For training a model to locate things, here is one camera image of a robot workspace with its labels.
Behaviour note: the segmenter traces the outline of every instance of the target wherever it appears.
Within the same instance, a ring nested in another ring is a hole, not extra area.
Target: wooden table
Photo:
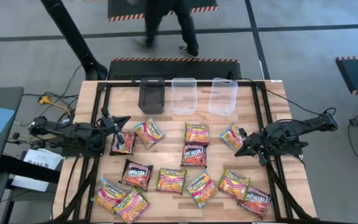
[[[282,82],[266,81],[265,83],[269,90],[285,96]],[[97,82],[83,82],[76,108],[75,122],[90,122],[97,84]],[[243,127],[248,133],[259,130],[251,87],[239,86],[236,110],[228,117],[216,116],[208,112],[211,87],[198,87],[198,108],[196,113],[192,115],[174,115],[170,101],[172,95],[171,88],[166,87],[165,89],[165,112],[164,114],[155,115],[154,120],[157,127],[166,133],[166,138],[148,151],[138,141],[133,156],[109,156],[108,152],[111,148],[112,137],[108,138],[105,154],[101,157],[99,163],[95,191],[99,189],[100,180],[103,177],[117,183],[121,179],[124,161],[128,158],[143,165],[154,165],[149,190],[145,193],[150,202],[150,207],[137,222],[251,222],[260,220],[258,216],[239,207],[233,198],[222,192],[218,192],[212,199],[207,201],[202,209],[198,209],[196,202],[188,192],[179,195],[155,191],[155,184],[160,168],[180,168],[179,165],[184,145],[185,122],[188,122],[209,125],[211,142],[207,148],[207,171],[216,185],[223,170],[230,169],[238,174],[250,177],[252,186],[266,193],[270,192],[266,169],[260,166],[258,159],[249,156],[234,157],[235,152],[227,147],[219,137],[232,123]],[[139,87],[113,87],[111,94],[108,108],[110,114],[114,116],[132,116],[131,120],[124,126],[124,131],[131,131],[135,124],[144,122],[149,117],[149,115],[143,114],[137,106]],[[270,93],[268,98],[273,120],[291,118],[290,109],[285,100]],[[102,106],[103,99],[104,92],[101,95],[99,107]],[[259,99],[261,110],[264,111],[261,93],[259,93]],[[266,125],[265,113],[263,113],[263,116],[264,124]],[[53,214],[55,216],[62,212],[63,197],[74,160],[74,158],[66,158],[63,163],[53,205]],[[282,156],[282,161],[289,191],[307,213],[316,216],[303,164],[293,156]],[[67,203],[70,202],[78,188],[81,166],[82,158],[78,161],[71,178]],[[186,169],[188,173],[185,186],[203,172],[203,168],[200,167],[187,167]],[[127,185],[120,186],[125,189],[130,188]],[[282,217],[286,217],[279,189],[277,189],[277,194]],[[88,192],[84,194],[82,200],[80,218],[85,216],[87,195]],[[274,221],[274,219],[274,210],[272,204],[270,204],[264,221]],[[122,222],[122,220],[119,216],[113,216],[99,205],[93,205],[91,222]]]

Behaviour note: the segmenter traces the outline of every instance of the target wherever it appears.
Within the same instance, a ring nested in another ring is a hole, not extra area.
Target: sneaker
[[[150,47],[146,44],[146,39],[140,39],[140,40],[137,40],[137,39],[134,39],[134,43],[136,44],[136,46],[141,49],[141,50],[153,50],[153,47]]]
[[[187,47],[185,47],[185,46],[180,46],[179,52],[188,56],[188,57],[192,57],[192,58],[195,58],[198,56],[198,52],[197,52],[197,54],[191,54],[189,51],[187,51]]]

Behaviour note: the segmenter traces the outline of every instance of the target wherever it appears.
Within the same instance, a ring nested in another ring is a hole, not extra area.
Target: gray floor
[[[143,21],[107,21],[107,1],[63,1],[83,34],[138,32]],[[358,24],[358,0],[251,0],[258,27],[330,26]],[[197,29],[250,27],[242,0],[218,0],[219,11],[194,15]],[[162,30],[177,30],[175,16],[164,19]],[[60,35],[39,1],[0,0],[0,37]],[[252,33],[202,34],[200,57],[236,58],[242,76],[261,79],[262,73]],[[337,108],[340,124],[334,133],[313,133],[302,139],[306,171],[318,216],[323,220],[358,222],[358,160],[347,140],[348,119],[358,114],[358,96],[347,90],[334,59],[358,55],[358,29],[261,32],[265,58],[271,79],[283,80],[288,97],[313,110]],[[159,48],[151,54],[138,52],[125,37],[87,39],[96,58],[108,67],[113,57],[180,57],[179,35],[159,37]],[[27,93],[61,93],[79,65],[64,40],[0,42],[0,86],[23,86]],[[84,79],[80,69],[68,94],[77,94]],[[312,115],[290,105],[293,117]],[[23,97],[16,120],[28,123],[44,106],[37,99]],[[52,108],[46,116],[57,119],[62,111]],[[13,131],[26,135],[25,128]],[[358,128],[351,130],[358,151]],[[6,146],[6,152],[18,155],[26,146]],[[11,223],[43,222],[49,218],[51,201],[21,202],[14,208]]]

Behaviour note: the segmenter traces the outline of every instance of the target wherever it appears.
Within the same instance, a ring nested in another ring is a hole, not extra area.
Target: ramen packet
[[[113,210],[126,223],[132,223],[140,217],[148,206],[149,201],[144,197],[139,188],[134,187]]]
[[[146,122],[135,125],[134,129],[146,150],[149,150],[165,137],[165,134],[157,129],[153,117],[150,117]]]
[[[197,201],[198,208],[201,208],[208,199],[218,192],[218,189],[205,170],[201,176],[190,183],[187,187],[187,191],[189,191],[191,196]]]
[[[119,183],[138,186],[142,190],[147,191],[152,170],[153,165],[143,166],[126,159],[124,171],[122,172],[122,180]]]
[[[183,147],[181,166],[203,166],[206,168],[206,147],[186,144]]]
[[[239,128],[236,124],[230,125],[230,127],[221,134],[223,141],[233,150],[238,151],[242,144],[243,138],[240,135]]]
[[[117,134],[114,135],[110,156],[134,154],[136,133],[122,133],[122,137],[124,138],[124,144],[118,141]]]
[[[270,195],[256,189],[255,187],[249,187],[245,200],[240,201],[237,204],[263,219],[271,199],[272,197]]]
[[[186,123],[185,142],[187,144],[209,144],[209,126]]]
[[[157,179],[156,190],[183,193],[187,170],[161,168]]]
[[[120,189],[117,185],[102,179],[98,193],[91,199],[105,209],[112,212],[114,208],[125,196],[127,192]]]
[[[250,178],[225,169],[219,181],[219,190],[238,200],[244,200],[250,187]]]

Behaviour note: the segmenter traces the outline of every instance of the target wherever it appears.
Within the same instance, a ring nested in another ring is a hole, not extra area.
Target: yellow plug
[[[40,103],[41,105],[44,105],[46,103],[50,103],[50,98],[49,96],[43,96],[41,97],[41,99],[38,101],[38,103]]]

